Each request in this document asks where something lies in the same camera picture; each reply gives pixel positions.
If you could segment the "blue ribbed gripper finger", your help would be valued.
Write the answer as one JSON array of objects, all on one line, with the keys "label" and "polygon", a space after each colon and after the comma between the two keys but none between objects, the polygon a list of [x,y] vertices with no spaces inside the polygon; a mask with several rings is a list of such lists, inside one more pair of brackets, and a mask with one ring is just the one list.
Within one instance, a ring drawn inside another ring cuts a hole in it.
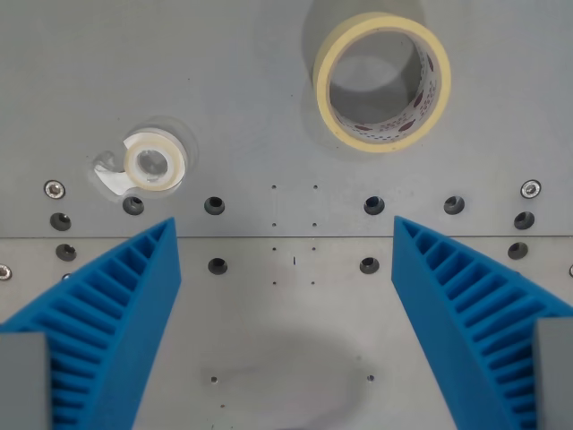
[{"label": "blue ribbed gripper finger", "polygon": [[402,217],[391,280],[457,428],[535,429],[534,326],[571,305]]},{"label": "blue ribbed gripper finger", "polygon": [[73,272],[1,325],[42,333],[55,429],[130,429],[182,282],[174,219]]}]

